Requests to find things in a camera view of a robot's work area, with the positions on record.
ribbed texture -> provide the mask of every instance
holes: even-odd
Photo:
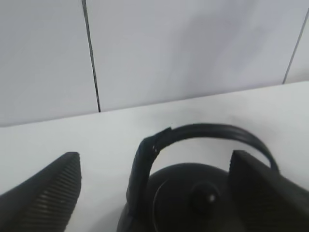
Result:
[[[308,232],[309,195],[243,151],[234,152],[229,185],[248,232]]]
[[[79,157],[75,156],[19,216],[10,232],[63,232],[81,188]]]

teapot handle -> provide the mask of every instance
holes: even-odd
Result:
[[[270,162],[270,168],[279,172],[278,165],[266,145],[250,132],[226,124],[191,124],[175,129],[167,128],[142,140],[134,157],[129,185],[126,191],[129,213],[135,214],[142,202],[151,166],[160,151],[172,143],[197,137],[236,140],[259,150]]]

tile grout line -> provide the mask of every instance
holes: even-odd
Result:
[[[306,22],[307,22],[307,19],[308,19],[308,15],[309,15],[309,8],[308,8],[308,10],[307,10],[307,13],[306,13],[306,16],[305,16],[305,20],[304,20],[303,25],[302,25],[302,27],[301,27],[301,30],[300,30],[300,33],[299,33],[299,36],[298,36],[298,39],[297,39],[295,48],[294,48],[294,50],[293,50],[293,53],[292,53],[292,56],[291,56],[289,65],[288,65],[288,67],[287,67],[287,69],[286,69],[286,72],[285,72],[285,75],[284,75],[284,79],[283,79],[282,84],[285,84],[285,82],[286,82],[286,78],[287,78],[287,76],[288,76],[288,74],[289,74],[289,71],[290,71],[290,68],[291,68],[291,65],[292,65],[292,62],[293,62],[293,59],[294,59],[296,50],[297,50],[297,48],[298,48],[298,45],[299,45],[301,36],[303,35],[304,29],[305,29],[305,26],[306,26]]]
[[[89,52],[90,52],[91,65],[92,65],[92,74],[93,74],[95,90],[96,90],[98,111],[101,112],[100,98],[99,98],[99,95],[98,95],[98,83],[97,83],[97,75],[96,75],[96,68],[95,68],[95,59],[93,57],[93,50],[92,50],[92,43],[91,43],[91,36],[90,36],[90,28],[89,28],[86,0],[82,0],[82,5],[83,5],[83,13],[84,13],[84,18],[85,18],[85,23],[86,23],[87,38],[88,38]]]

white countertop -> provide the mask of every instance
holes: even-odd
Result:
[[[281,173],[309,189],[309,82],[0,128],[0,194],[67,151],[81,155],[82,191],[67,232],[113,232],[140,141],[172,126],[228,123],[270,148]],[[228,170],[235,141],[192,139],[163,150],[153,171],[181,162]]]

white surface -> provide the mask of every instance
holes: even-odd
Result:
[[[113,232],[140,141],[166,127],[229,123],[247,129],[272,151],[281,173],[309,189],[309,82],[79,116],[0,129],[0,193],[67,151],[81,154],[82,191],[67,232]],[[153,170],[201,162],[228,170],[233,149],[246,145],[193,139],[161,152]]]
[[[87,0],[104,111],[281,84],[308,0]]]
[[[309,20],[297,47],[286,83],[309,81]]]
[[[98,111],[81,0],[2,0],[0,32],[0,127]]]

